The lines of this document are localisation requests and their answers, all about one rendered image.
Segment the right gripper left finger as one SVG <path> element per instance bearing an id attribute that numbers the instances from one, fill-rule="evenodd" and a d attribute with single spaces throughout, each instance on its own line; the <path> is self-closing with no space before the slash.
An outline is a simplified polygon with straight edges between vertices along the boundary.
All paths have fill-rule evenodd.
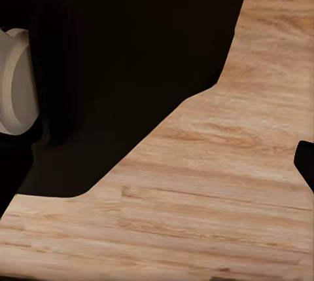
<path id="1" fill-rule="evenodd" d="M 0 219 L 33 166 L 27 141 L 0 148 Z"/>

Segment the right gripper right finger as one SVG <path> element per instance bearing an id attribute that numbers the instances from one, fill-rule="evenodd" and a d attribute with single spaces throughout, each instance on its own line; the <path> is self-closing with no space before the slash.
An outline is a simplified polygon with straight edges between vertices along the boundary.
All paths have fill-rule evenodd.
<path id="1" fill-rule="evenodd" d="M 314 143 L 303 140 L 298 142 L 294 165 L 314 192 Z"/>

